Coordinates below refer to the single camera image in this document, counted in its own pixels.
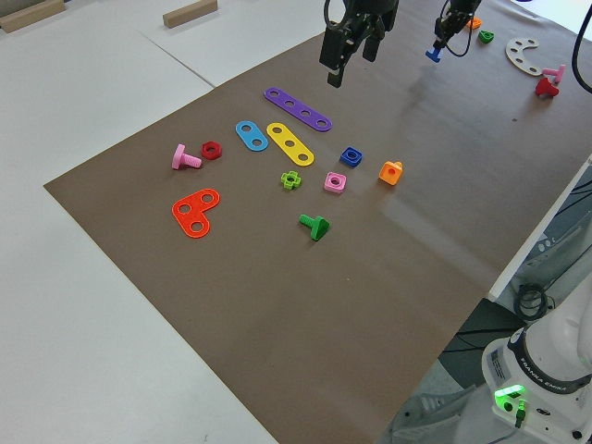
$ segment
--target brown mat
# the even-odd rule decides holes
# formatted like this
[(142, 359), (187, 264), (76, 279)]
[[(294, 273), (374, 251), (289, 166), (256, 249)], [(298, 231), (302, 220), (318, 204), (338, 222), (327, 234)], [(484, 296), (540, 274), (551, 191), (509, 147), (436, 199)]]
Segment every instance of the brown mat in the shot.
[[(316, 37), (46, 185), (282, 444), (376, 439), (592, 151), (592, 97), (572, 74), (542, 101), (504, 53), (510, 38), (537, 37), (531, 58), (556, 68), (570, 32), (484, 2), (494, 42), (435, 65), (423, 53), (440, 6), (401, 2), (377, 62), (357, 55), (340, 90)], [(270, 86), (333, 130), (268, 103)], [(286, 123), (314, 163), (298, 168), (272, 142), (248, 151), (234, 130), (244, 119)], [(171, 169), (177, 143), (197, 154), (208, 140), (221, 158)], [(355, 169), (338, 162), (348, 145), (364, 152)], [(376, 178), (387, 160), (405, 165), (396, 188)], [(291, 169), (302, 186), (284, 191)], [(328, 171), (348, 176), (343, 194), (323, 190)], [(221, 200), (193, 240), (171, 206), (204, 188)], [(302, 213), (332, 223), (321, 241)]]

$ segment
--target green light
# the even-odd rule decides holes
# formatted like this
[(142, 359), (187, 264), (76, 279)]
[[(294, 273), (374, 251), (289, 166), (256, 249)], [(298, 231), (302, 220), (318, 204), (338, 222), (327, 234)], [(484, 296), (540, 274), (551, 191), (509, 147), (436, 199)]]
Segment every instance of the green light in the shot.
[(514, 393), (520, 394), (524, 392), (524, 386), (516, 384), (508, 388), (500, 388), (494, 393), (496, 398), (503, 398), (504, 396), (513, 395)]

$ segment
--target white curved plate with holes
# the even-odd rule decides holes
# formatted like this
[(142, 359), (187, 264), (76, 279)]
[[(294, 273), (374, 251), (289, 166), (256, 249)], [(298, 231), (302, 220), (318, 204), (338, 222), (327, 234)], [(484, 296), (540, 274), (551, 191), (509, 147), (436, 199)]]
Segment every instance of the white curved plate with holes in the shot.
[(267, 134), (284, 153), (299, 167), (308, 167), (315, 155), (282, 123), (270, 123)]
[(520, 70), (531, 76), (540, 76), (543, 70), (535, 66), (527, 58), (524, 57), (524, 49), (538, 48), (538, 40), (533, 38), (516, 38), (511, 39), (506, 44), (506, 56), (510, 61)]

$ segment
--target pink screw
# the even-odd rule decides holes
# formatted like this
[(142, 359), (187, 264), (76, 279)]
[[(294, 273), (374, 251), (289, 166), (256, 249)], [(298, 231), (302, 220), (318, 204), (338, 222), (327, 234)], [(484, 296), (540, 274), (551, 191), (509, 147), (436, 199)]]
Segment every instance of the pink screw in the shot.
[(173, 169), (179, 169), (183, 165), (199, 168), (202, 165), (202, 159), (185, 154), (185, 145), (180, 143), (173, 155)]
[(554, 82), (559, 84), (561, 79), (563, 78), (563, 73), (565, 72), (565, 65), (559, 65), (559, 69), (543, 69), (543, 74), (546, 76), (554, 76)]

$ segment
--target purple bar with holes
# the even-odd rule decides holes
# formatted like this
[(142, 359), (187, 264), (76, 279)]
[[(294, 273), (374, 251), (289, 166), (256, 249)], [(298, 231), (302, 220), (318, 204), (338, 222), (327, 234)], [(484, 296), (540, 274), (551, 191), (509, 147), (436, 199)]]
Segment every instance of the purple bar with holes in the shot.
[(272, 104), (288, 111), (301, 122), (304, 122), (306, 125), (317, 131), (329, 131), (333, 126), (328, 117), (314, 111), (310, 106), (303, 104), (300, 100), (295, 99), (279, 88), (269, 88), (265, 90), (264, 96), (265, 99)]

